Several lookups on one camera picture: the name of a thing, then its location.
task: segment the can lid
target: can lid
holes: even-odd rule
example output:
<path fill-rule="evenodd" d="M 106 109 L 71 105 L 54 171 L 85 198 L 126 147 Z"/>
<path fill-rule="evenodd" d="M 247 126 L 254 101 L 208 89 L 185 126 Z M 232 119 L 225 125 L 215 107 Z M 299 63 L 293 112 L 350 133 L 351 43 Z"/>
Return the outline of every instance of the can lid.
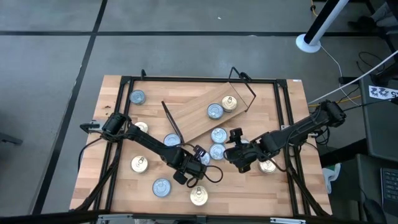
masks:
<path fill-rule="evenodd" d="M 131 168 L 137 173 L 145 172 L 148 168 L 148 161 L 144 156 L 136 156 L 131 160 Z"/>
<path fill-rule="evenodd" d="M 211 132 L 211 139 L 215 142 L 215 143 L 224 143 L 226 140 L 227 134 L 226 131 L 223 128 L 215 128 L 212 132 Z"/>
<path fill-rule="evenodd" d="M 210 155 L 206 152 L 206 154 L 200 158 L 200 162 L 207 166 L 210 163 Z"/>
<path fill-rule="evenodd" d="M 223 115 L 223 107 L 217 103 L 212 103 L 207 107 L 207 115 L 213 119 L 220 119 Z"/>
<path fill-rule="evenodd" d="M 159 178 L 154 182 L 152 190 L 154 194 L 158 197 L 166 197 L 172 189 L 171 183 L 165 178 Z"/>
<path fill-rule="evenodd" d="M 259 163 L 260 163 L 260 169 L 263 172 L 274 172 L 276 170 L 276 166 L 269 160 Z"/>
<path fill-rule="evenodd" d="M 222 159 L 224 158 L 225 147 L 222 144 L 214 144 L 210 147 L 210 156 L 213 159 Z"/>
<path fill-rule="evenodd" d="M 135 126 L 137 126 L 139 129 L 141 129 L 141 131 L 148 133 L 148 125 L 144 122 L 137 122 L 134 124 Z"/>
<path fill-rule="evenodd" d="M 235 97 L 233 96 L 226 96 L 223 98 L 223 100 L 221 101 L 221 105 L 223 105 L 223 108 L 228 110 L 228 111 L 232 111 L 235 110 L 235 108 L 238 105 L 238 102 L 236 101 Z"/>
<path fill-rule="evenodd" d="M 196 186 L 191 190 L 191 201 L 195 205 L 204 205 L 207 202 L 208 194 L 206 188 L 202 186 Z"/>
<path fill-rule="evenodd" d="M 181 144 L 181 139 L 176 134 L 168 134 L 166 137 L 164 137 L 163 143 L 166 146 L 175 146 Z"/>
<path fill-rule="evenodd" d="M 145 94 L 142 90 L 134 90 L 130 94 L 130 100 L 135 104 L 140 104 L 145 101 Z"/>

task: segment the concrete floor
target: concrete floor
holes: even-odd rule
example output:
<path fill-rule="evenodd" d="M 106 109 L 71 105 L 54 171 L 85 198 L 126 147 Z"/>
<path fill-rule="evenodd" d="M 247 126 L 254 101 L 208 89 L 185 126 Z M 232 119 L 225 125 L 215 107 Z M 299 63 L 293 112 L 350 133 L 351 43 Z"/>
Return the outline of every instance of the concrete floor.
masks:
<path fill-rule="evenodd" d="M 0 0 L 0 31 L 91 31 L 100 5 Z M 324 3 L 316 5 L 319 11 Z M 109 0 L 99 30 L 305 32 L 315 19 L 309 7 L 297 0 Z M 328 32 L 351 32 L 346 22 L 363 14 L 370 14 L 365 4 L 349 3 Z M 24 140 L 21 146 L 0 144 L 0 216 L 30 213 L 89 38 L 0 35 L 0 132 Z M 378 37 L 324 37 L 322 45 L 345 76 L 361 74 L 360 51 L 390 54 Z M 103 75 L 138 75 L 144 68 L 148 75 L 225 77 L 231 66 L 252 78 L 301 79 L 308 101 L 335 89 L 340 76 L 326 53 L 299 51 L 295 37 L 97 37 L 43 212 L 69 208 L 78 153 L 87 138 L 78 126 L 93 115 Z M 349 111 L 345 124 L 331 131 L 331 147 L 363 138 L 362 111 Z"/>

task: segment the white cable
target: white cable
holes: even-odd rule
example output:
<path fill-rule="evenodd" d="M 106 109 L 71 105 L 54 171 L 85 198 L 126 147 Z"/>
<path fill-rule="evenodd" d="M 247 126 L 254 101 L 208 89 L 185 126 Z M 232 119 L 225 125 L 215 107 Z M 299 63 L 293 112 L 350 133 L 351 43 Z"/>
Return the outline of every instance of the white cable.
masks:
<path fill-rule="evenodd" d="M 343 77 L 343 72 L 341 72 L 340 64 L 336 61 L 336 59 L 335 59 L 333 56 L 331 56 L 331 55 L 329 54 L 329 52 L 328 52 L 325 48 L 323 48 L 322 45 L 321 45 L 321 48 L 326 52 L 326 54 L 329 55 L 329 57 L 331 57 L 331 59 L 333 59 L 333 60 L 336 62 L 337 66 L 338 66 L 338 70 L 339 70 L 339 72 L 340 72 L 340 77 Z M 355 103 L 355 102 L 347 95 L 347 93 L 344 92 L 343 89 L 340 89 L 340 90 L 344 93 L 344 95 L 347 97 L 347 99 L 349 99 L 351 102 L 353 102 L 356 106 L 359 106 L 359 104 Z"/>
<path fill-rule="evenodd" d="M 310 104 L 312 104 L 312 103 L 315 103 L 315 102 L 317 102 L 318 100 L 320 100 L 320 99 L 322 99 L 322 98 L 325 98 L 325 97 L 327 97 L 328 95 L 330 95 L 330 94 L 332 94 L 332 93 L 335 93 L 336 91 L 341 90 L 341 89 L 343 89 L 344 87 L 346 87 L 346 86 L 348 86 L 348 85 L 351 85 L 352 83 L 354 83 L 354 82 L 360 80 L 361 78 L 365 77 L 366 75 L 369 75 L 371 72 L 373 72 L 375 69 L 377 69 L 380 65 L 384 64 L 386 61 L 388 61 L 390 58 L 392 58 L 392 57 L 393 57 L 394 55 L 396 55 L 397 53 L 398 53 L 398 50 L 397 50 L 396 52 L 392 53 L 390 56 L 388 56 L 388 58 L 384 59 L 382 62 L 380 62 L 380 64 L 376 65 L 374 68 L 370 69 L 370 70 L 369 70 L 368 72 L 366 72 L 365 74 L 363 74 L 363 75 L 361 75 L 360 77 L 354 79 L 353 81 L 351 81 L 351 82 L 349 82 L 349 83 L 343 85 L 342 87 L 339 87 L 339 88 L 337 88 L 337 89 L 335 89 L 335 90 L 333 90 L 333 91 L 331 91 L 331 92 L 329 92 L 329 93 L 327 93 L 327 94 L 325 94 L 325 95 L 323 95 L 323 96 L 321 96 L 321 97 L 319 97 L 319 98 L 317 98 L 317 99 L 315 99 L 315 100 L 309 102 L 308 104 L 310 105 Z"/>

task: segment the wooden table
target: wooden table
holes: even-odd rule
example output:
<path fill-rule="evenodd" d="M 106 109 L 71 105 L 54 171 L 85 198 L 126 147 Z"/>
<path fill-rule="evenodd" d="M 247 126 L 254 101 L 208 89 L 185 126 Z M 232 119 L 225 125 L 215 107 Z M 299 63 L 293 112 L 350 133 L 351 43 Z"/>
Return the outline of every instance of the wooden table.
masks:
<path fill-rule="evenodd" d="M 104 76 L 94 119 L 106 120 L 113 112 L 120 79 L 121 77 L 116 75 Z M 298 121 L 309 115 L 303 85 L 300 80 L 287 80 L 287 83 L 294 121 Z M 138 121 L 147 123 L 149 134 L 163 141 L 164 136 L 172 133 L 173 129 L 160 104 L 162 100 L 165 101 L 170 110 L 173 110 L 178 108 L 179 105 L 220 85 L 222 83 L 136 81 L 134 82 L 134 90 L 143 90 L 147 99 L 143 105 L 131 103 L 129 116 L 132 118 L 133 123 Z M 252 95 L 244 84 L 234 83 L 232 85 L 245 101 L 252 99 Z M 251 83 L 249 85 L 257 94 L 257 98 L 249 111 L 241 113 L 221 125 L 221 128 L 225 128 L 228 134 L 230 129 L 241 127 L 244 134 L 243 137 L 248 140 L 266 131 L 280 128 L 273 85 L 260 83 Z M 124 90 L 122 102 L 125 102 L 126 95 L 127 88 Z M 281 88 L 280 98 L 284 111 L 284 120 L 287 121 Z M 211 131 L 208 131 L 190 143 L 199 144 L 203 148 L 209 149 L 212 145 L 210 133 Z M 91 142 L 97 137 L 97 134 L 91 134 L 88 136 L 87 142 Z M 100 141 L 86 149 L 70 208 L 79 206 L 97 184 L 105 145 L 105 141 Z M 149 169 L 144 174 L 137 174 L 130 167 L 131 159 L 138 155 L 145 156 L 149 160 Z M 322 208 L 331 213 L 317 150 L 308 144 L 304 144 L 300 155 L 309 191 Z M 281 167 L 285 166 L 283 152 L 274 159 Z M 204 206 L 197 207 L 190 201 L 191 189 L 173 180 L 172 175 L 175 171 L 167 167 L 157 154 L 138 145 L 136 142 L 124 140 L 111 211 L 124 213 L 292 216 L 286 173 L 276 170 L 273 174 L 263 174 L 258 170 L 257 162 L 254 162 L 251 166 L 252 169 L 245 174 L 238 173 L 237 168 L 225 160 L 211 160 L 210 164 L 219 166 L 223 170 L 224 179 L 218 184 L 213 184 L 206 179 L 199 181 L 199 185 L 207 189 L 209 199 Z M 217 179 L 219 171 L 208 169 L 207 174 L 213 179 Z M 159 177 L 167 178 L 172 183 L 172 191 L 166 198 L 158 198 L 152 193 L 152 184 Z M 103 191 L 100 208 L 104 208 L 107 192 L 108 187 L 106 186 Z M 301 194 L 297 186 L 296 195 L 299 211 L 303 213 Z"/>

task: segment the silver can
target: silver can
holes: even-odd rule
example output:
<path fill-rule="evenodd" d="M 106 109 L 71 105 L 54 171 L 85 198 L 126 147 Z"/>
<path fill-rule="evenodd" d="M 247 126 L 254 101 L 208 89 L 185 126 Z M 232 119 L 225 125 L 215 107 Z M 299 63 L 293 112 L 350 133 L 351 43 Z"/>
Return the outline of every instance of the silver can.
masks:
<path fill-rule="evenodd" d="M 145 102 L 145 94 L 142 90 L 134 90 L 130 94 L 130 101 L 136 105 L 141 105 Z"/>
<path fill-rule="evenodd" d="M 181 139 L 176 134 L 168 134 L 166 137 L 164 137 L 163 143 L 166 146 L 175 146 L 181 144 Z"/>
<path fill-rule="evenodd" d="M 271 161 L 265 161 L 265 162 L 259 162 L 259 169 L 261 172 L 264 172 L 266 174 L 270 174 L 272 172 L 275 172 L 276 166 L 271 162 Z"/>
<path fill-rule="evenodd" d="M 207 107 L 207 115 L 210 119 L 220 119 L 223 113 L 223 107 L 217 103 L 212 103 Z"/>
<path fill-rule="evenodd" d="M 220 160 L 224 158 L 225 147 L 222 144 L 214 144 L 210 147 L 210 156 L 213 159 Z"/>
<path fill-rule="evenodd" d="M 168 196 L 171 189 L 172 189 L 172 185 L 171 185 L 170 181 L 165 178 L 157 179 L 152 186 L 152 190 L 154 191 L 154 194 L 158 197 Z"/>
<path fill-rule="evenodd" d="M 233 96 L 226 96 L 221 100 L 221 105 L 225 112 L 232 112 L 236 109 L 238 102 Z"/>
<path fill-rule="evenodd" d="M 148 160 L 144 156 L 136 156 L 131 160 L 131 168 L 141 174 L 148 169 Z"/>
<path fill-rule="evenodd" d="M 141 131 L 148 133 L 148 125 L 144 122 L 137 122 L 134 124 L 135 126 L 137 126 L 139 129 L 141 129 Z"/>
<path fill-rule="evenodd" d="M 226 141 L 227 133 L 223 128 L 215 128 L 211 132 L 211 140 L 215 143 L 223 144 Z"/>
<path fill-rule="evenodd" d="M 206 152 L 206 154 L 200 158 L 200 162 L 207 166 L 210 163 L 210 155 Z"/>
<path fill-rule="evenodd" d="M 209 195 L 207 194 L 206 188 L 202 186 L 196 186 L 191 190 L 190 197 L 194 205 L 202 206 L 207 202 Z"/>

